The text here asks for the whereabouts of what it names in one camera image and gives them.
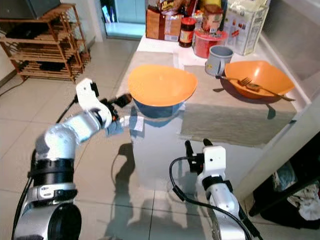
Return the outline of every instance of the orange bowl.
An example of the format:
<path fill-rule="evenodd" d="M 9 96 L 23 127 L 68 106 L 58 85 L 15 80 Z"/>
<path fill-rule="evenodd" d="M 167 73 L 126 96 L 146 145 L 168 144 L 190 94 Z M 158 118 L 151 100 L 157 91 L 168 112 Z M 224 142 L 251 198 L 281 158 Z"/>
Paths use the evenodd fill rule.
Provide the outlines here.
<path fill-rule="evenodd" d="M 188 99 L 197 87 L 194 74 L 170 66 L 146 64 L 129 75 L 132 97 L 148 106 L 169 107 Z"/>
<path fill-rule="evenodd" d="M 251 83 L 260 85 L 274 93 L 283 95 L 291 91 L 295 85 L 290 78 L 275 66 L 266 61 L 238 61 L 228 63 L 224 68 L 225 76 L 228 78 L 244 79 L 250 78 Z M 230 83 L 243 96 L 250 99 L 263 97 L 274 97 L 272 93 L 260 89 L 258 92 L 241 86 L 237 80 L 230 80 Z"/>

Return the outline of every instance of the wooden rack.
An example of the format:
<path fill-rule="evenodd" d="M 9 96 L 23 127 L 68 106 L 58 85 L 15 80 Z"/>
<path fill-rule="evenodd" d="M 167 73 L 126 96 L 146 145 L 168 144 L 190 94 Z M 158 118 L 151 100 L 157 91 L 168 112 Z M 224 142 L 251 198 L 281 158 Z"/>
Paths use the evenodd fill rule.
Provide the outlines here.
<path fill-rule="evenodd" d="M 23 81 L 35 77 L 75 83 L 76 76 L 91 59 L 75 4 L 62 3 L 39 19 L 0 18 L 0 23 L 47 24 L 47 30 L 33 39 L 0 38 L 0 45 Z M 48 70 L 42 67 L 43 62 L 64 66 Z"/>

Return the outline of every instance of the mug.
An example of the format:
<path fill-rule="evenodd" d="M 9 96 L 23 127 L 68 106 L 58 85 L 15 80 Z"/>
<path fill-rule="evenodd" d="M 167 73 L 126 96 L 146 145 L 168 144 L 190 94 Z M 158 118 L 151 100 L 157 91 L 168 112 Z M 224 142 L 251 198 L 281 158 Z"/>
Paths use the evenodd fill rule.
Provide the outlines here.
<path fill-rule="evenodd" d="M 233 54 L 234 51 L 226 46 L 210 47 L 209 57 L 205 62 L 205 72 L 209 75 L 221 76 L 224 73 L 225 65 L 230 63 Z"/>

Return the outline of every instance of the tile floor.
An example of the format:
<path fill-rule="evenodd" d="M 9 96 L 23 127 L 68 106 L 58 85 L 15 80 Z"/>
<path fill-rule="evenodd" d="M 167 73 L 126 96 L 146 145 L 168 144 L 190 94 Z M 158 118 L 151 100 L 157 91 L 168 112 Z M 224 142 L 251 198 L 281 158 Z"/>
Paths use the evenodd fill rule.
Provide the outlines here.
<path fill-rule="evenodd" d="M 108 39 L 91 48 L 92 61 L 83 77 L 92 78 L 101 96 L 110 97 L 124 74 L 137 41 Z M 14 77 L 0 93 L 21 80 Z M 28 79 L 0 97 L 0 239 L 10 239 L 15 208 L 27 179 L 36 137 L 73 99 L 71 82 Z M 73 106 L 67 115 L 79 111 Z M 74 181 L 82 213 L 81 240 L 118 236 L 124 240 L 209 240 L 205 209 L 181 203 L 172 193 L 139 187 L 129 132 L 105 138 L 100 132 L 77 151 Z M 249 209 L 252 199 L 243 206 Z M 320 231 L 276 225 L 261 217 L 251 220 L 265 240 L 316 240 Z"/>
<path fill-rule="evenodd" d="M 108 36 L 123 38 L 141 38 L 146 31 L 145 24 L 128 22 L 110 22 L 105 24 Z"/>

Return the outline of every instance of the sauce jar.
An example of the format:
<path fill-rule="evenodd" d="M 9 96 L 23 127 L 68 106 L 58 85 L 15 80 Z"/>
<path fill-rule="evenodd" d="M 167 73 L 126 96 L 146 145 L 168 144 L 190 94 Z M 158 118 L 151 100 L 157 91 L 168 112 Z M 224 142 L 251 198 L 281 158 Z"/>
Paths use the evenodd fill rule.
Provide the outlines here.
<path fill-rule="evenodd" d="M 192 45 L 196 20 L 192 17 L 184 17 L 181 20 L 179 46 L 189 48 Z"/>
<path fill-rule="evenodd" d="M 216 4 L 204 6 L 202 29 L 210 34 L 215 34 L 220 27 L 224 10 Z"/>
<path fill-rule="evenodd" d="M 209 56 L 210 48 L 215 45 L 224 45 L 228 34 L 225 31 L 217 31 L 217 35 L 213 36 L 210 33 L 198 29 L 194 31 L 194 54 L 200 58 L 207 59 Z"/>

